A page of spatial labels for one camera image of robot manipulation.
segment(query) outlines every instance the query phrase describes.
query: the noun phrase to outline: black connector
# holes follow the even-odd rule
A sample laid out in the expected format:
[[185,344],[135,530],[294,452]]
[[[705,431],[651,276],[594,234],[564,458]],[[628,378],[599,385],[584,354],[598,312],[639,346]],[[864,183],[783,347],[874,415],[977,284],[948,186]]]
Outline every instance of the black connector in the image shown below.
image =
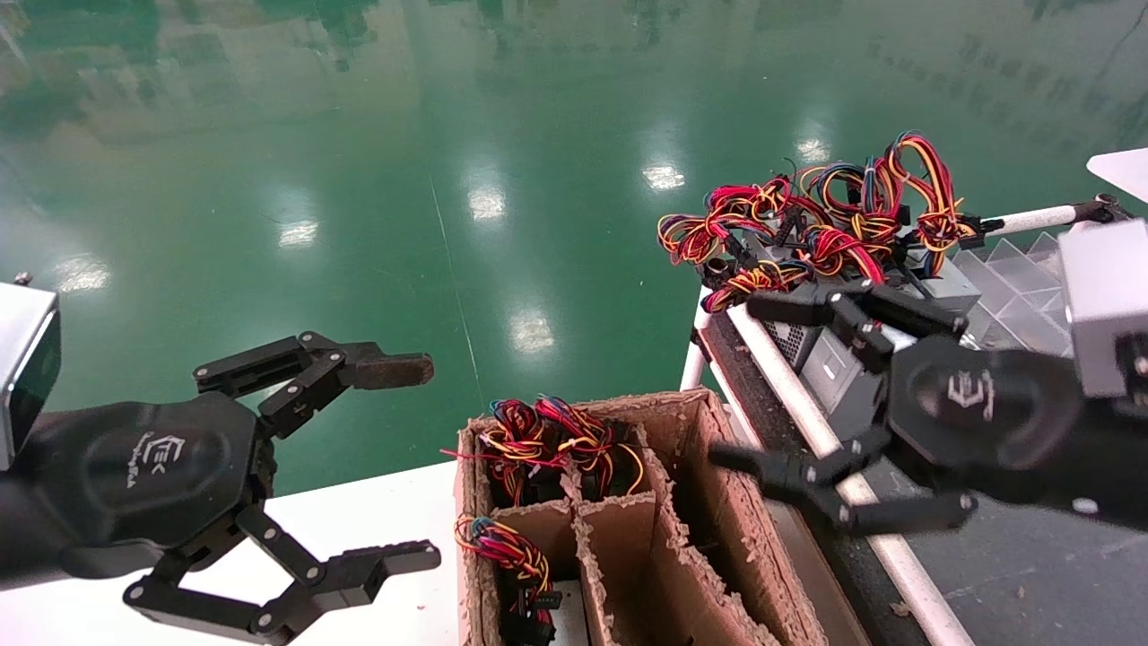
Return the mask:
[[530,605],[535,610],[557,610],[563,606],[561,592],[542,592]]
[[962,236],[957,243],[962,249],[976,249],[985,246],[985,234],[1004,226],[1004,220],[1000,217],[980,219],[975,215],[962,215],[961,223],[970,226],[975,234]]
[[745,244],[743,244],[742,241],[738,240],[732,233],[726,238],[724,244],[729,255],[734,256],[735,268],[740,270],[758,265],[758,256],[753,255],[750,249],[745,248]]
[[698,275],[701,283],[707,289],[718,290],[726,285],[726,281],[734,277],[736,267],[723,257],[712,257],[705,263],[697,265]]
[[546,646],[554,640],[554,626],[534,617],[523,617],[514,613],[503,613],[498,635],[507,645]]

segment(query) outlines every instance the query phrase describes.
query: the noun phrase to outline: cardboard box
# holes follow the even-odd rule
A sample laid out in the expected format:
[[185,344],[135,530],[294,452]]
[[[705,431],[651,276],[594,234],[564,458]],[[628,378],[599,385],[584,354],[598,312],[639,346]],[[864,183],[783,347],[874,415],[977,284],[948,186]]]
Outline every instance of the cardboard box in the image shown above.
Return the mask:
[[[706,390],[577,405],[635,426],[645,467],[633,496],[583,500],[571,467],[563,500],[495,509],[486,465],[459,461],[459,514],[488,515],[534,542],[556,581],[579,578],[594,646],[827,644],[755,484],[709,467],[713,442],[736,442]],[[471,420],[459,453],[494,420]],[[459,554],[459,640],[503,646],[494,566]]]

